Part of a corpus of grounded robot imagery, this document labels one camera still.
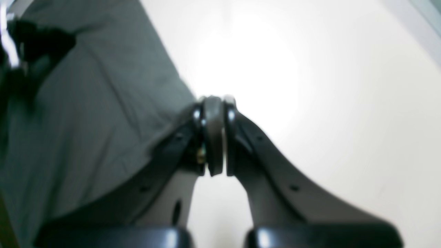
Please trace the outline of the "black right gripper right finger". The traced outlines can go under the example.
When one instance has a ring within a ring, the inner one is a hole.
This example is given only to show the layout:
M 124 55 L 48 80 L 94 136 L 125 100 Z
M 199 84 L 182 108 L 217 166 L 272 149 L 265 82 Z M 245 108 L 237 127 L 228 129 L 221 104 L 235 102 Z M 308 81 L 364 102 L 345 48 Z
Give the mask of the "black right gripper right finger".
M 334 196 L 299 171 L 226 97 L 227 174 L 247 192 L 246 248 L 402 248 L 394 225 Z

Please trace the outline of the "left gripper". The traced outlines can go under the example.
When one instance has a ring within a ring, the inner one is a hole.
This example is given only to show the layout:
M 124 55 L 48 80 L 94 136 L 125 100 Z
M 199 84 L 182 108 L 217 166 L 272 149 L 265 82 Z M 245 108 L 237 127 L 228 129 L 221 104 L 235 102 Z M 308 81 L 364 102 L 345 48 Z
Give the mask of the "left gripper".
M 32 99 L 75 44 L 73 34 L 19 19 L 1 7 L 1 103 Z

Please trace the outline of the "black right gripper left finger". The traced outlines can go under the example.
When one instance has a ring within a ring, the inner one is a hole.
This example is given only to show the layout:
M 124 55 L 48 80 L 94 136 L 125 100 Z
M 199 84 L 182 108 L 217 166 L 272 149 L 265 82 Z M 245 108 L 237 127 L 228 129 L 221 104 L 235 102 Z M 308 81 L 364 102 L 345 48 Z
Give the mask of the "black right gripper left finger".
M 193 248 L 186 229 L 194 185 L 223 171 L 224 104 L 203 97 L 125 183 L 45 224 L 37 248 Z

